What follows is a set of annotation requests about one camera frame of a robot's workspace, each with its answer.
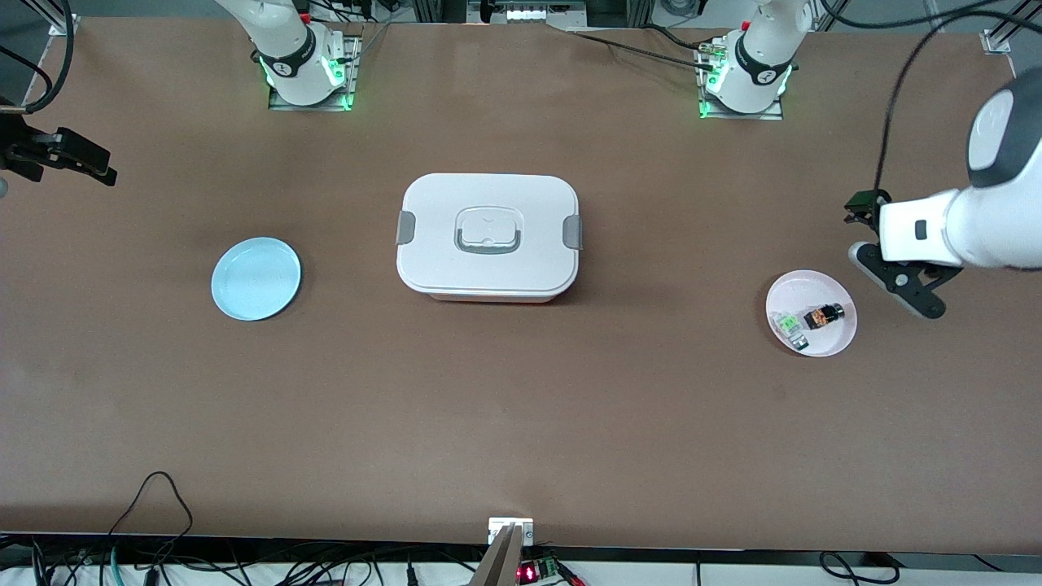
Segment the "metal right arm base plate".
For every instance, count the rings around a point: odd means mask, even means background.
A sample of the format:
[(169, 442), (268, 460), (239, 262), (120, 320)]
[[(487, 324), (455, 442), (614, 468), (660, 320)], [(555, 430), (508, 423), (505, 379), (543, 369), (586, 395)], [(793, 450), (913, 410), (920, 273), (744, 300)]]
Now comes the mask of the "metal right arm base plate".
[(280, 77), (260, 62), (268, 82), (271, 111), (349, 112), (359, 72), (361, 38), (324, 30), (317, 36), (311, 59), (298, 67), (296, 77)]

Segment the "circuit board with red light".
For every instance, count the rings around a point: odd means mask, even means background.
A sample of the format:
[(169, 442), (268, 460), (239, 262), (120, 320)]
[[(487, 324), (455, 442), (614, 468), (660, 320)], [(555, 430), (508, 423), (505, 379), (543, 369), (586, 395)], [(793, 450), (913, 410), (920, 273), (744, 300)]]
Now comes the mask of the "circuit board with red light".
[(559, 578), (561, 578), (559, 561), (551, 556), (521, 561), (516, 571), (518, 586), (532, 586), (548, 579)]

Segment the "white lunch box grey clips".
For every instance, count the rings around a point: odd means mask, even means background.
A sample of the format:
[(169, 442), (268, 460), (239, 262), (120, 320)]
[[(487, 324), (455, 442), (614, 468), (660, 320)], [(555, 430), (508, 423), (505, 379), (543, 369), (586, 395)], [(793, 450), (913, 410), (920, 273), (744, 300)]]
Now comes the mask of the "white lunch box grey clips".
[(578, 274), (584, 219), (559, 177), (431, 173), (405, 191), (396, 267), (436, 300), (547, 303)]

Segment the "green and clear switch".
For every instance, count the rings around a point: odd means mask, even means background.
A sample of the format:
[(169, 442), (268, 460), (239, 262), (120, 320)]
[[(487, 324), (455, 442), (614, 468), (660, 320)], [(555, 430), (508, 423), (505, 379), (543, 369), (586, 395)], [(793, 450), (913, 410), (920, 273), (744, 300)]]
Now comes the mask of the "green and clear switch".
[(803, 352), (810, 348), (810, 341), (805, 336), (804, 323), (800, 318), (790, 313), (775, 313), (772, 315), (772, 323), (782, 342), (788, 348), (796, 352)]

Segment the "light blue plate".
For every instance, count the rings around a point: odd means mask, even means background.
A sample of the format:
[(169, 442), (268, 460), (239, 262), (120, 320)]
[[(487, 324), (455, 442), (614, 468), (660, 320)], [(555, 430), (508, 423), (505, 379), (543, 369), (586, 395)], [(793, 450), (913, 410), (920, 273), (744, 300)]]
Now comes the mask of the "light blue plate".
[(300, 257), (279, 238), (246, 238), (213, 267), (213, 303), (239, 321), (277, 315), (297, 296), (303, 269)]

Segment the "pink plate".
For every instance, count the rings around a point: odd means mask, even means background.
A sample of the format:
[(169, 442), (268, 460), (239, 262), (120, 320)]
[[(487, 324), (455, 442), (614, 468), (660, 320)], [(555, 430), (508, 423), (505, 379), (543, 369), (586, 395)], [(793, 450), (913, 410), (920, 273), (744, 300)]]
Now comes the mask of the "pink plate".
[(803, 321), (803, 315), (813, 308), (824, 304), (841, 304), (846, 311), (844, 319), (832, 323), (824, 329), (808, 329), (805, 336), (810, 341), (810, 348), (797, 355), (810, 357), (828, 357), (843, 352), (855, 338), (857, 311), (853, 299), (840, 282), (833, 279), (829, 275), (812, 270), (795, 270), (786, 272), (768, 289), (765, 301), (765, 315), (772, 333), (777, 336), (772, 323), (772, 315), (775, 313), (790, 313)]

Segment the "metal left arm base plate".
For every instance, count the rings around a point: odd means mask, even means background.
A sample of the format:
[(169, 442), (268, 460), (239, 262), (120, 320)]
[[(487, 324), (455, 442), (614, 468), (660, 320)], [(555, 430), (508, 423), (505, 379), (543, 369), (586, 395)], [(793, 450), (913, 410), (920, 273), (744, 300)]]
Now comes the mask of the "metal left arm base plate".
[(727, 68), (725, 36), (714, 36), (711, 39), (711, 43), (700, 43), (699, 48), (693, 51), (693, 56), (695, 56), (696, 63), (708, 64), (711, 67), (711, 70), (699, 70), (696, 72), (700, 118), (760, 121), (782, 121), (784, 119), (782, 95), (785, 93), (789, 76), (793, 73), (792, 64), (786, 67), (784, 74), (779, 77), (777, 92), (775, 92), (773, 101), (769, 107), (760, 112), (740, 112), (731, 109), (715, 93), (715, 90), (719, 89), (719, 86), (725, 80), (726, 74), (729, 71), (729, 68)]

